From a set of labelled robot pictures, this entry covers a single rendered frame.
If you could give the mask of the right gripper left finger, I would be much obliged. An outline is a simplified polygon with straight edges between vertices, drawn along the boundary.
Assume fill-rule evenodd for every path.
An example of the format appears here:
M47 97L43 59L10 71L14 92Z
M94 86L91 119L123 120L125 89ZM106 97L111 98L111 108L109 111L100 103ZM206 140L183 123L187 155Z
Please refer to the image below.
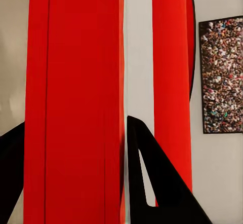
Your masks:
M25 122L0 136L0 224L7 224L24 189Z

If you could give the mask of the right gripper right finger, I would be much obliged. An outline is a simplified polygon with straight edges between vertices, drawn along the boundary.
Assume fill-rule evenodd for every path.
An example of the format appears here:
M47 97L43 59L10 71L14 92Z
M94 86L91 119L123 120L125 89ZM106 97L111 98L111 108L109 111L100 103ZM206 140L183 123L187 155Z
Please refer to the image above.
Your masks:
M127 116L131 224L213 224L147 125ZM147 204L141 151L158 207Z

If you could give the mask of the radio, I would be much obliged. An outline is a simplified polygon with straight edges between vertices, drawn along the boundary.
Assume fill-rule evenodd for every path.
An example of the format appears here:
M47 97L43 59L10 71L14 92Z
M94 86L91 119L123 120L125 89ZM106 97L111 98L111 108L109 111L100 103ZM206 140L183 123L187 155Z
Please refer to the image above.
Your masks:
M194 0L29 0L23 224L131 224L127 116L192 192L195 54Z

